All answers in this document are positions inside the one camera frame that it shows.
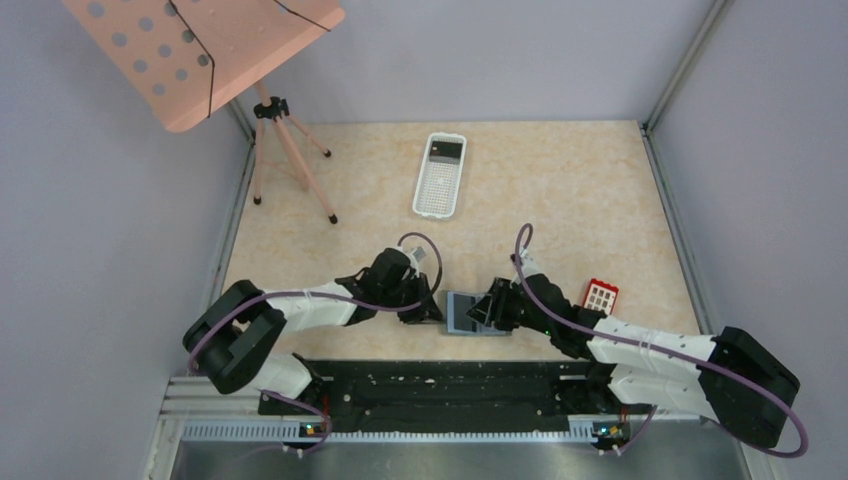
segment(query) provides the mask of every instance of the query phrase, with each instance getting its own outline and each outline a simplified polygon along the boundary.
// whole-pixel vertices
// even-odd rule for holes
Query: gray wall
[[[712,2],[341,3],[267,82],[309,121],[643,119]]]
[[[54,1],[0,3],[0,478],[139,478],[243,164]]]
[[[799,479],[845,478],[846,59],[848,2],[738,1],[657,132],[715,311],[801,379]]]

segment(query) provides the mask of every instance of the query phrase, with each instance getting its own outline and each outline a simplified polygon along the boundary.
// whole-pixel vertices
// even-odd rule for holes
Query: gray floor
[[[172,480],[748,479],[736,442],[712,427],[656,422],[622,458],[575,453],[568,444],[330,444],[302,461],[261,446],[182,445]]]

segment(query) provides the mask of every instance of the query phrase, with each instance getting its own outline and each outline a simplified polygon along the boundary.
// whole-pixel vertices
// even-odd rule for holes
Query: white basket
[[[459,162],[431,160],[433,142],[462,145]],[[421,160],[421,172],[418,174],[418,186],[415,187],[415,198],[412,200],[412,210],[415,213],[427,218],[446,219],[456,211],[467,142],[464,136],[455,133],[431,133],[427,138],[427,147]]]

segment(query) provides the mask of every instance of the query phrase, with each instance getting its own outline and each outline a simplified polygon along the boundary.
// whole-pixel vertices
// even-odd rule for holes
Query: beige table surface
[[[427,136],[468,138],[455,215],[426,220],[412,197]],[[621,289],[614,314],[633,323],[698,333],[683,275],[635,122],[497,122],[316,125],[333,151],[305,153],[339,216],[331,225],[314,194],[272,170],[262,204],[252,190],[225,285],[318,286],[368,266],[405,232],[426,233],[444,258],[442,290],[481,292],[512,278],[509,254],[524,222],[536,228],[531,254],[572,301],[592,277]],[[305,139],[296,136],[304,152]],[[269,158],[288,163],[274,138]],[[410,241],[408,246],[420,244]],[[431,281],[432,254],[422,268]],[[283,336],[277,352],[333,359],[561,359],[548,337],[519,329],[508,337],[457,337],[437,326],[405,326],[380,313],[352,327]]]

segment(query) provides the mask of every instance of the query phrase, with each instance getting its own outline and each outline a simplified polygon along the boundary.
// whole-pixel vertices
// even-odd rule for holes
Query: music stand
[[[303,159],[283,117],[326,156],[330,151],[271,97],[262,79],[338,25],[338,0],[289,8],[278,0],[63,0],[89,35],[144,97],[171,132],[188,130],[255,87],[257,167],[254,203],[261,201],[263,119],[273,122],[301,188],[315,190],[330,222],[329,200]]]

